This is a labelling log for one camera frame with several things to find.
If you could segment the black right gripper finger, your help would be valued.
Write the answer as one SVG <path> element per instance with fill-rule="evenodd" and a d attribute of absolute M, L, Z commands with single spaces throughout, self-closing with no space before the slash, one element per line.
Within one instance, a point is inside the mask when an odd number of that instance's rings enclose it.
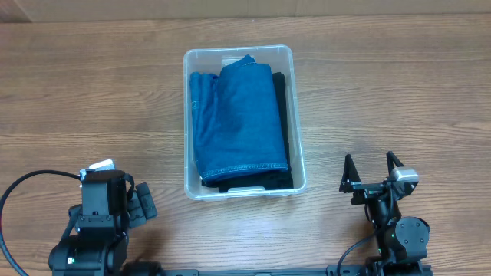
<path fill-rule="evenodd" d="M 388 151 L 386 153 L 386 157 L 387 157 L 387 169 L 390 175 L 394 174 L 396 168 L 404 167 L 404 164 L 397 158 L 397 156 L 392 151 Z"/>
<path fill-rule="evenodd" d="M 344 172 L 341 178 L 341 184 L 360 181 L 361 179 L 358 175 L 358 171 L 356 170 L 351 154 L 347 154 L 344 158 Z"/>

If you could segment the black cloth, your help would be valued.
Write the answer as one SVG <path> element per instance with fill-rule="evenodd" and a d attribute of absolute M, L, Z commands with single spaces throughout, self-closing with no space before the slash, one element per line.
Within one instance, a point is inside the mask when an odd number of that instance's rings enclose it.
<path fill-rule="evenodd" d="M 290 163 L 285 75 L 282 74 L 281 72 L 274 73 L 272 74 L 272 81 L 275 88 L 275 95 L 278 104 L 278 113 L 281 121 L 285 155 L 286 155 L 287 163 Z"/>
<path fill-rule="evenodd" d="M 230 179 L 202 181 L 208 188 L 218 188 L 220 193 L 228 192 L 234 188 L 261 187 L 265 190 L 293 189 L 294 183 L 290 171 L 269 171 L 258 174 L 237 176 Z"/>

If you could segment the blue denim cloth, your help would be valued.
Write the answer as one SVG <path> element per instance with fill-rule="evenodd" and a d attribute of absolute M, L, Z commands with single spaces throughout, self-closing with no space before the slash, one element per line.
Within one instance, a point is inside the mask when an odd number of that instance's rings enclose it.
<path fill-rule="evenodd" d="M 289 169 L 272 69 L 250 55 L 189 79 L 193 151 L 202 181 Z"/>

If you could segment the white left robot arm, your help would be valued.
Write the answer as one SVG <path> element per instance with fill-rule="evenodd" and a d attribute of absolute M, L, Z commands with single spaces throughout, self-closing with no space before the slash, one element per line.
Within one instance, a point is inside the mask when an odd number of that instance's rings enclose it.
<path fill-rule="evenodd" d="M 157 217 L 148 185 L 116 169 L 111 159 L 80 171 L 81 204 L 49 255 L 53 275 L 161 275 L 156 262 L 126 263 L 129 231 Z"/>

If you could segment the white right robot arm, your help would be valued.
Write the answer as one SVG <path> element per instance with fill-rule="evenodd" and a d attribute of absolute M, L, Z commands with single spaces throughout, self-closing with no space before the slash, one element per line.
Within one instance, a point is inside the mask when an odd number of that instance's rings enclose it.
<path fill-rule="evenodd" d="M 333 275 L 432 275 L 431 266 L 422 264 L 427 256 L 430 226 L 418 217 L 403 217 L 397 202 L 413 193 L 419 183 L 417 171 L 405 166 L 389 151 L 388 176 L 381 182 L 363 184 L 351 155 L 344 159 L 344 172 L 339 191 L 352 194 L 351 204 L 362 205 L 374 232 L 347 249 Z M 356 248 L 375 239 L 378 255 L 363 265 L 344 266 L 343 261 Z"/>

